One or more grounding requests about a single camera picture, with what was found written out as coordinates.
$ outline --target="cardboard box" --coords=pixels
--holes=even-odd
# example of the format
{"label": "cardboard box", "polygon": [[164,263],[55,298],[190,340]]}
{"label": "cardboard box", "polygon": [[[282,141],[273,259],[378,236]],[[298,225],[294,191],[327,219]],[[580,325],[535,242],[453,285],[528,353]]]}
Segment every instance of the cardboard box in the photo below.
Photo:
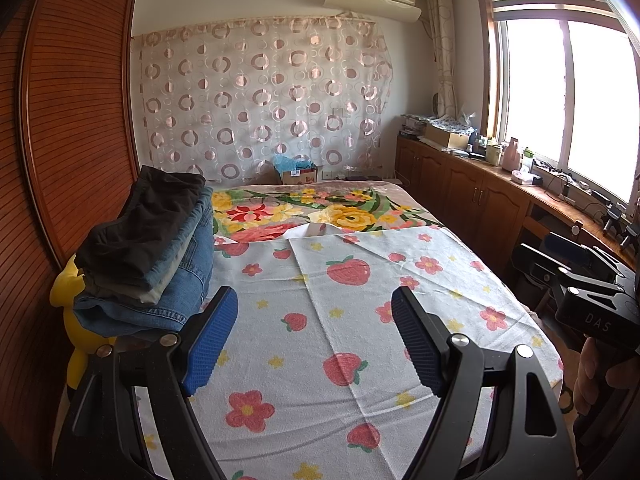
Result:
{"label": "cardboard box", "polygon": [[466,145],[469,142],[469,136],[464,134],[451,134],[445,132],[431,124],[425,124],[422,133],[427,139],[438,143],[444,148],[455,148],[458,150],[466,150]]}
{"label": "cardboard box", "polygon": [[307,170],[283,171],[276,170],[276,177],[279,184],[294,186],[295,184],[312,184],[318,180],[318,168],[308,168]]}

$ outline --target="silver screw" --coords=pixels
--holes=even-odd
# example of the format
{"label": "silver screw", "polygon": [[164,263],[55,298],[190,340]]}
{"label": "silver screw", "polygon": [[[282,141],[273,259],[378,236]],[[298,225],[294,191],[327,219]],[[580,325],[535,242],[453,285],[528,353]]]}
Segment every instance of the silver screw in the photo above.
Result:
{"label": "silver screw", "polygon": [[451,342],[455,346],[466,346],[469,344],[469,338],[464,334],[454,334],[451,336]]}
{"label": "silver screw", "polygon": [[111,345],[102,345],[100,347],[98,347],[98,349],[95,351],[95,354],[98,357],[108,357],[111,355],[111,352],[113,352],[113,346]]}
{"label": "silver screw", "polygon": [[160,338],[162,346],[173,346],[178,342],[178,336],[175,334],[165,334]]}
{"label": "silver screw", "polygon": [[516,346],[516,352],[520,357],[524,357],[525,359],[529,359],[533,355],[533,350],[527,345]]}

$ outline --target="window frame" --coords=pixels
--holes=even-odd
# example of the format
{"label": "window frame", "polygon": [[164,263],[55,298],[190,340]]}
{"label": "window frame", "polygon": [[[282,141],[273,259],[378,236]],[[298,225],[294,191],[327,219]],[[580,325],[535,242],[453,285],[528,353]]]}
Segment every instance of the window frame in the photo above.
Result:
{"label": "window frame", "polygon": [[[484,49],[484,95],[482,99],[482,120],[481,135],[504,140],[506,134],[506,124],[508,119],[509,108],[509,54],[508,54],[508,33],[507,20],[494,21],[492,14],[491,0],[479,0],[480,15],[482,20],[482,45]],[[622,200],[608,189],[600,186],[588,177],[571,170],[568,167],[569,152],[571,149],[571,141],[574,125],[574,106],[575,106],[575,77],[574,77],[574,56],[569,35],[568,22],[585,22],[601,27],[613,28],[620,32],[625,32],[624,28],[618,20],[601,14],[590,14],[586,12],[575,12],[572,10],[518,10],[516,15],[511,16],[512,19],[536,19],[546,18],[558,20],[562,30],[564,56],[565,56],[565,79],[566,79],[566,97],[564,110],[564,134],[562,135],[562,146],[560,151],[560,160],[552,160],[550,158],[536,155],[537,158],[548,162],[557,170],[571,173],[574,180],[582,180],[589,184],[591,189],[603,194],[609,198],[612,203],[622,203],[625,205],[629,213],[633,213],[635,209],[634,197],[638,193],[638,179],[633,182],[631,196],[629,202]],[[636,65],[636,76],[638,80],[638,90],[640,93],[640,58],[638,53],[630,43],[634,54]]]}

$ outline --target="human hand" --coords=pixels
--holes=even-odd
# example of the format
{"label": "human hand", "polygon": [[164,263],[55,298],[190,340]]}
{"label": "human hand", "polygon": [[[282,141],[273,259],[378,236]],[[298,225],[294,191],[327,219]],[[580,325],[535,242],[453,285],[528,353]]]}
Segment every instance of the human hand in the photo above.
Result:
{"label": "human hand", "polygon": [[[598,368],[600,355],[593,337],[587,339],[580,352],[578,377],[574,385],[574,406],[581,415],[589,413],[598,399],[598,383],[594,375]],[[640,379],[640,357],[636,356],[607,370],[607,384],[612,388],[629,390]]]}

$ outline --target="tied curtain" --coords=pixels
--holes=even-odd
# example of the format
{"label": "tied curtain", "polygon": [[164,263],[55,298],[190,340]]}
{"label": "tied curtain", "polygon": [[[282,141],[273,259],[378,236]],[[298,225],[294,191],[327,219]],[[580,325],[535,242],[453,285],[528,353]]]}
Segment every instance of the tied curtain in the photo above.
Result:
{"label": "tied curtain", "polygon": [[378,165],[392,67],[375,22],[231,20],[143,34],[133,45],[136,128],[156,168],[232,186],[273,171],[278,154],[331,170]]}
{"label": "tied curtain", "polygon": [[456,118],[458,110],[453,88],[456,65],[456,41],[451,0],[427,0],[433,50],[438,65],[438,117]]}

